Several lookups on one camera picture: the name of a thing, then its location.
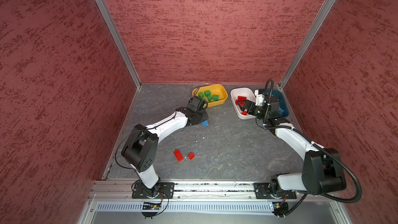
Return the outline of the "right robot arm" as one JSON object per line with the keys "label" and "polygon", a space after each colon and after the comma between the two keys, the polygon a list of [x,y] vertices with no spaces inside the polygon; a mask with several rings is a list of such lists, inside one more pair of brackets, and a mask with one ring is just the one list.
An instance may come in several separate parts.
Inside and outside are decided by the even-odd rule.
{"label": "right robot arm", "polygon": [[321,195],[346,189],[343,167],[322,150],[323,146],[307,140],[292,123],[279,114],[271,112],[277,105],[277,99],[271,103],[255,102],[239,97],[237,106],[247,115],[262,121],[262,126],[288,144],[304,161],[301,173],[273,176],[269,183],[269,193],[281,197],[287,191],[301,191],[311,195]]}

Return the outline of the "red lego brick small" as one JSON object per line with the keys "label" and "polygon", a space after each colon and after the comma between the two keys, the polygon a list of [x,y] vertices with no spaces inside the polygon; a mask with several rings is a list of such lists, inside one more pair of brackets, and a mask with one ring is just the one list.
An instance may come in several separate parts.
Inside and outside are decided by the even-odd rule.
{"label": "red lego brick small", "polygon": [[191,153],[189,153],[188,157],[190,160],[192,160],[195,157],[195,154],[193,152],[191,152]]}

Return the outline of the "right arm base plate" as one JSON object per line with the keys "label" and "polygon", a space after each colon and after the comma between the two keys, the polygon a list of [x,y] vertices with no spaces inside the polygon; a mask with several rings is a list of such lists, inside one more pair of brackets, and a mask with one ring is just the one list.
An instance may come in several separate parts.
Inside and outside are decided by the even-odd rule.
{"label": "right arm base plate", "polygon": [[270,183],[254,183],[253,186],[256,199],[258,200],[297,199],[294,191],[281,189],[275,181]]}

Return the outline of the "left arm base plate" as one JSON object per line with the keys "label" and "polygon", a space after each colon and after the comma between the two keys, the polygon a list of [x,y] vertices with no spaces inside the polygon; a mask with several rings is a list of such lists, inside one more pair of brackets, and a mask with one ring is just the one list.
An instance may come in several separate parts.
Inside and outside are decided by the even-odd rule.
{"label": "left arm base plate", "polygon": [[141,181],[132,185],[132,199],[172,199],[175,183],[157,182],[153,188],[147,188]]}

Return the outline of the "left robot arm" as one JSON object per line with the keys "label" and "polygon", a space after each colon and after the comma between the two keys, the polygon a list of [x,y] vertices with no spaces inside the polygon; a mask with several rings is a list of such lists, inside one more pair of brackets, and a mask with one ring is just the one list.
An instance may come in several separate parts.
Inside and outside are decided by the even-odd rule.
{"label": "left robot arm", "polygon": [[157,190],[160,178],[153,163],[158,145],[166,137],[187,126],[201,124],[208,119],[206,107],[180,107],[173,114],[154,124],[136,125],[127,137],[121,155],[137,173],[143,186]]}

